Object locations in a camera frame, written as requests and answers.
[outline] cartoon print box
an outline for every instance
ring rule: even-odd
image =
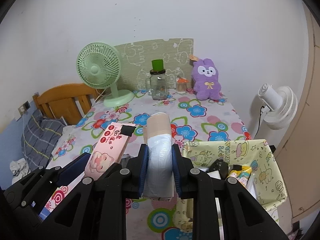
[[[182,156],[190,158],[195,167],[210,167],[216,159],[229,166],[251,166],[257,200],[266,211],[287,199],[282,175],[266,140],[187,142]]]
[[[112,122],[101,135],[84,169],[84,176],[97,180],[113,163],[119,163],[128,143],[129,136],[121,133],[123,126],[133,123]]]

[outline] green lid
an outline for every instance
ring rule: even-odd
[[[163,70],[163,59],[155,59],[151,61],[153,71]]]

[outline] fan grille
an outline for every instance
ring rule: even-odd
[[[103,89],[119,79],[121,62],[115,48],[104,43],[91,43],[79,53],[76,67],[83,82]]]
[[[276,111],[270,111],[264,120],[274,130],[283,128],[290,123],[297,112],[298,100],[290,87],[279,87],[276,92],[282,97],[282,105]]]
[[[268,90],[269,85],[267,83],[263,84],[262,87],[260,87],[258,95],[263,96],[267,90]]]

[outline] power cord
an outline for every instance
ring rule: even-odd
[[[101,97],[102,94],[106,91],[106,89],[107,89],[107,88],[105,88],[105,89],[101,92],[101,94],[99,94],[99,95],[97,96],[97,98],[96,98],[96,100],[94,101],[94,103],[93,103],[92,106],[95,106],[95,105],[96,105],[97,100],[100,99],[100,97]]]
[[[23,118],[23,114],[24,114],[24,111],[22,112],[22,130],[23,130],[23,145],[24,145],[24,157],[26,158],[27,160],[27,153],[26,153],[26,138],[24,137],[24,118]]]
[[[260,108],[259,126],[258,126],[258,130],[257,130],[256,135],[254,136],[254,138],[257,136],[257,134],[258,134],[258,132],[259,132],[259,128],[260,128],[260,121],[261,121],[261,116],[262,116],[262,112],[261,112],[262,108],[264,108],[264,106],[261,106],[261,108]]]

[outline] pink tissue package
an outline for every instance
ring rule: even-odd
[[[133,123],[112,122],[100,137],[84,169],[85,177],[97,180],[113,163],[119,163],[128,144],[129,136],[120,134],[123,125]]]

